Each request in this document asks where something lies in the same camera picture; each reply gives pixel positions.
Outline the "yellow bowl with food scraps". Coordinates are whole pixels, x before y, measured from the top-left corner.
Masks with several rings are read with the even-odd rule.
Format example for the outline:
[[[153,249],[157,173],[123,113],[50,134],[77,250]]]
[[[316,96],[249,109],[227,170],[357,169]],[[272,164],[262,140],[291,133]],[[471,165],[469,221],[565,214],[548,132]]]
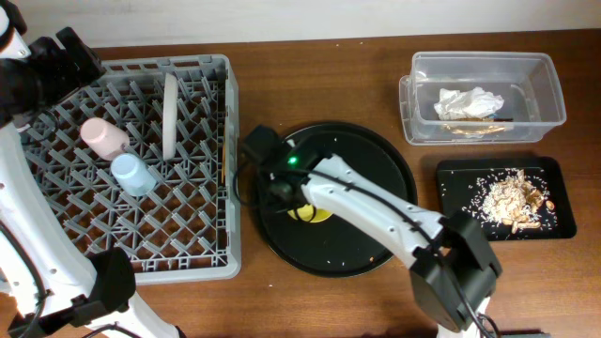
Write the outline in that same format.
[[[316,208],[312,205],[305,205],[300,208],[290,209],[287,214],[295,221],[305,223],[321,223],[330,218],[331,212]]]

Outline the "wooden chopstick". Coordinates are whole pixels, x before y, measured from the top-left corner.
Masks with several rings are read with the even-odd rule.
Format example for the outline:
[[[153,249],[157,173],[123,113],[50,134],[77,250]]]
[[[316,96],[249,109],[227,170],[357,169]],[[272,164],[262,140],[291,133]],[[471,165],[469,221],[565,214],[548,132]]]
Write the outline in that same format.
[[[225,185],[227,172],[227,139],[223,139],[222,145],[222,170],[221,170],[221,183]]]

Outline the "pink cup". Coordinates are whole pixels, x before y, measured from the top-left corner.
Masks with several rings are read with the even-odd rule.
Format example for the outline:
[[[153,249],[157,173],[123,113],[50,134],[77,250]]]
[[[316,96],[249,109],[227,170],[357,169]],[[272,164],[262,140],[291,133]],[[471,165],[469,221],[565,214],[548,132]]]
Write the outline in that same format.
[[[99,118],[88,118],[80,128],[83,141],[102,159],[112,161],[125,153],[130,144],[126,132],[112,123]]]

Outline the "grey plate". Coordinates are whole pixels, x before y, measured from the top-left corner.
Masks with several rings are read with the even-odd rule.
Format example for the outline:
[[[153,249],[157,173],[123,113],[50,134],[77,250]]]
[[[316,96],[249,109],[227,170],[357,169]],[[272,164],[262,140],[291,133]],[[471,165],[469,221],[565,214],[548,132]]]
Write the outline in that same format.
[[[172,160],[176,154],[177,142],[177,78],[165,74],[162,108],[162,156]]]

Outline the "light blue cup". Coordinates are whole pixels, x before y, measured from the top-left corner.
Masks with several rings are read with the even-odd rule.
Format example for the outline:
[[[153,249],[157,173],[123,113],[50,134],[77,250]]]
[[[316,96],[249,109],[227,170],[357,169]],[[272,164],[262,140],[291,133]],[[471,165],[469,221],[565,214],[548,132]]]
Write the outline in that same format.
[[[120,154],[112,160],[111,173],[124,192],[134,197],[148,194],[157,184],[146,163],[130,153]]]

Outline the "gold foil wrapper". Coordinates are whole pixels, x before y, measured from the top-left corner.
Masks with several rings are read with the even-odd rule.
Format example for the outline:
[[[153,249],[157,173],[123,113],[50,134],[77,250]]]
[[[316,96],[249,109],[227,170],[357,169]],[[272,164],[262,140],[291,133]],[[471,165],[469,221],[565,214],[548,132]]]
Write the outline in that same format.
[[[456,122],[462,122],[462,125],[444,124],[441,128],[454,135],[479,138],[488,134],[510,131],[513,127],[504,126],[504,123],[510,123],[512,121],[513,118],[469,117],[456,120]]]

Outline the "white napkin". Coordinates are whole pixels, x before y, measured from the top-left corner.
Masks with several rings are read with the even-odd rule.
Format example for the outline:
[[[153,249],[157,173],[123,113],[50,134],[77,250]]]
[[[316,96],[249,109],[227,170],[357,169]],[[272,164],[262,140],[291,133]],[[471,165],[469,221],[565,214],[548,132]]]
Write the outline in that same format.
[[[439,101],[433,107],[440,120],[483,119],[494,115],[504,105],[500,95],[483,90],[476,86],[469,91],[439,91]]]

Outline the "pile of food scraps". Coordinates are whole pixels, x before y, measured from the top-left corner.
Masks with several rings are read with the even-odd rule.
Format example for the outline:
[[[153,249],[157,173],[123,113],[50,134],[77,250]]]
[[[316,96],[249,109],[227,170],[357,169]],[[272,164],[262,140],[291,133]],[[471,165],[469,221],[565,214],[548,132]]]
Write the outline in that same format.
[[[526,231],[547,231],[558,225],[556,206],[548,183],[524,169],[493,169],[468,185],[469,200],[461,207],[482,227],[498,236],[501,230],[510,235]]]

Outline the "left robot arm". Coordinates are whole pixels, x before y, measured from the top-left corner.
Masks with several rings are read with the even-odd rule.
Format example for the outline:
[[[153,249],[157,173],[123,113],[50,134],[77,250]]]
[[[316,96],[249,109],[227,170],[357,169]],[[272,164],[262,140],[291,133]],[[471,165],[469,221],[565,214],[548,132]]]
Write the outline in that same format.
[[[67,325],[119,337],[180,337],[140,297],[121,248],[91,256],[71,242],[28,166],[18,126],[105,72],[72,28],[26,44],[18,7],[1,4],[1,271],[18,313],[12,337],[47,337]]]

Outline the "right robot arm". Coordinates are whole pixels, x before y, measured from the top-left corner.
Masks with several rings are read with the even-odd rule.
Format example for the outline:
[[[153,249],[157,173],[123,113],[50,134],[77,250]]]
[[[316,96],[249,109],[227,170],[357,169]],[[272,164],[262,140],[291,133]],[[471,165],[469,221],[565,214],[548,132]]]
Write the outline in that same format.
[[[258,126],[242,141],[254,169],[260,231],[294,267],[323,277],[375,269],[391,257],[441,337],[496,337],[485,309],[501,276],[480,223],[420,208],[395,147],[364,127],[329,122],[287,136]]]

